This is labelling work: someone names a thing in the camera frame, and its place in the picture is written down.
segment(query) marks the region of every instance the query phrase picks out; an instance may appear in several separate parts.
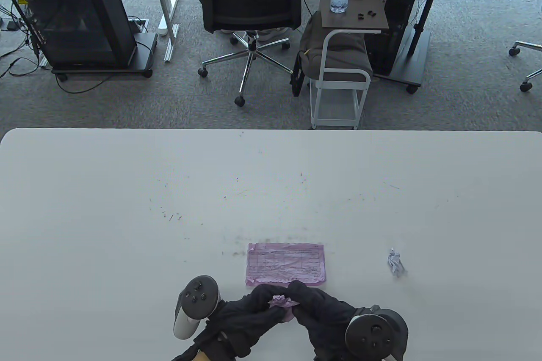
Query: black case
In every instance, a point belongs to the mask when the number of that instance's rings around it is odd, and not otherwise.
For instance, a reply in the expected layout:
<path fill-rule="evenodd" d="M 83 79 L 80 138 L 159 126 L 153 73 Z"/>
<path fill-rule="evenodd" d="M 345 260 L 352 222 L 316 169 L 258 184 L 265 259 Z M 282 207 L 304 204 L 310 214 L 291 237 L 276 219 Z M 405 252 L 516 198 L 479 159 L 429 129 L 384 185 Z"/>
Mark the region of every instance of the black case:
<path fill-rule="evenodd" d="M 128 67 L 137 48 L 122 0 L 11 0 L 55 69 Z"/>

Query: black glove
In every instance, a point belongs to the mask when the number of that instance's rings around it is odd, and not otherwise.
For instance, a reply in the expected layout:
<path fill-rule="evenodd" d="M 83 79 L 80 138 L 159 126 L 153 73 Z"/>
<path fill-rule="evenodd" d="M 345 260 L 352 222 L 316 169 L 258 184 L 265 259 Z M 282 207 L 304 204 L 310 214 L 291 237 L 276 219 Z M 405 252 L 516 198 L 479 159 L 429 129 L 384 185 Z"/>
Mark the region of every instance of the black glove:
<path fill-rule="evenodd" d="M 298 323 L 307 328 L 317 358 L 349 359 L 345 332 L 357 309 L 300 281 L 290 283 L 286 296 L 299 303 L 292 311 Z"/>
<path fill-rule="evenodd" d="M 286 315 L 282 307 L 269 308 L 275 295 L 286 295 L 286 288 L 263 284 L 240 300 L 221 300 L 209 316 L 205 330 L 194 339 L 194 345 L 174 361 L 191 361 L 198 350 L 210 361 L 246 357 L 260 337 Z"/>

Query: computer case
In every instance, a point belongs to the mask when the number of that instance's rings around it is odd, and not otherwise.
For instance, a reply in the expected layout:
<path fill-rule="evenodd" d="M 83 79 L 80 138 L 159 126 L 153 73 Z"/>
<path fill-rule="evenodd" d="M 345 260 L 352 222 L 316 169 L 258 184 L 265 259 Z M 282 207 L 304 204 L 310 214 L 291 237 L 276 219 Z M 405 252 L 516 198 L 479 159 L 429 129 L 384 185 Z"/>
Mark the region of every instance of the computer case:
<path fill-rule="evenodd" d="M 416 0 L 385 0 L 388 30 L 366 35 L 365 46 L 374 74 L 388 75 L 401 47 Z"/>
<path fill-rule="evenodd" d="M 137 48 L 121 0 L 11 0 L 55 69 L 128 67 Z"/>

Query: crumpled purple paper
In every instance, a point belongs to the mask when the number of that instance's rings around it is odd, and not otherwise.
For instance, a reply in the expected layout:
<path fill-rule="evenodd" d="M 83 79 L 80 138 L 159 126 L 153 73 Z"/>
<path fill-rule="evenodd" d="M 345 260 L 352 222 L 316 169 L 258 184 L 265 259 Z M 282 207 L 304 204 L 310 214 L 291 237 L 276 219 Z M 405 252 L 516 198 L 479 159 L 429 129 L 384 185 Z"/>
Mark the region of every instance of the crumpled purple paper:
<path fill-rule="evenodd" d="M 282 319 L 283 322 L 289 322 L 294 318 L 294 314 L 292 313 L 292 307 L 296 305 L 299 305 L 299 303 L 285 297 L 284 295 L 274 295 L 273 300 L 269 301 L 270 309 L 274 306 L 283 307 L 286 309 L 286 315 Z"/>

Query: desk caster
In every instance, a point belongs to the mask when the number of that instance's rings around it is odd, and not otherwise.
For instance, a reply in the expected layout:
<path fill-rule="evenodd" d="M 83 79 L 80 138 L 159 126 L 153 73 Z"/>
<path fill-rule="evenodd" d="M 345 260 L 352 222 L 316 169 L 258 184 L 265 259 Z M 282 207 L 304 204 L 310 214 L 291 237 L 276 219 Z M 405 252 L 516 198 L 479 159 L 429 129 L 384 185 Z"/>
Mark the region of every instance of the desk caster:
<path fill-rule="evenodd" d="M 237 104 L 239 107 L 244 106 L 244 98 L 241 96 L 237 96 L 234 100 L 234 103 Z"/>
<path fill-rule="evenodd" d="M 406 87 L 406 92 L 407 92 L 408 94 L 414 94 L 414 93 L 416 93 L 417 91 L 418 91 L 418 86 L 408 85 L 408 86 Z"/>
<path fill-rule="evenodd" d="M 523 82 L 520 86 L 519 86 L 519 90 L 521 90 L 522 92 L 528 92 L 530 89 L 533 88 L 533 84 L 532 83 L 529 83 L 529 82 Z"/>

